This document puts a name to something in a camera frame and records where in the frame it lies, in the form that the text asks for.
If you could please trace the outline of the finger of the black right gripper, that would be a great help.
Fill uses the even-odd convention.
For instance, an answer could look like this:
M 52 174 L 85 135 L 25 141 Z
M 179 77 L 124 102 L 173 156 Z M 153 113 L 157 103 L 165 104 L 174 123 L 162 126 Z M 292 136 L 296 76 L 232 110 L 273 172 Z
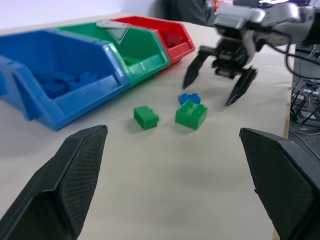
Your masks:
M 246 93 L 256 76 L 257 70 L 255 68 L 249 67 L 248 69 L 245 69 L 232 89 L 225 106 L 228 107 L 239 100 L 239 98 Z
M 197 56 L 188 66 L 187 71 L 185 73 L 184 81 L 182 85 L 183 90 L 188 88 L 195 81 L 195 79 L 199 75 L 199 70 L 201 69 L 203 63 L 209 56 L 212 56 L 212 55 L 213 55 L 212 48 L 200 48 L 198 50 Z

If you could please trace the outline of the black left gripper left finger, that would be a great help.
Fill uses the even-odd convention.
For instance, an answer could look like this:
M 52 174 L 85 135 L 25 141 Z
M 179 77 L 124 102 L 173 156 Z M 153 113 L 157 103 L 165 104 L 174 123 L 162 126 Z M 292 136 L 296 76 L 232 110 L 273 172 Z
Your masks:
M 106 125 L 67 137 L 40 167 L 0 220 L 2 240 L 76 240 L 101 169 Z

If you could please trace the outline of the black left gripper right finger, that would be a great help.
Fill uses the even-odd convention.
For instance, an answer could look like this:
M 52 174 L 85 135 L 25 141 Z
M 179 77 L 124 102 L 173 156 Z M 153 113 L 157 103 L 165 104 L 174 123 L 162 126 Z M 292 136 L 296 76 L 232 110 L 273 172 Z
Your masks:
M 239 132 L 255 192 L 282 240 L 320 238 L 320 162 L 294 141 L 251 128 Z

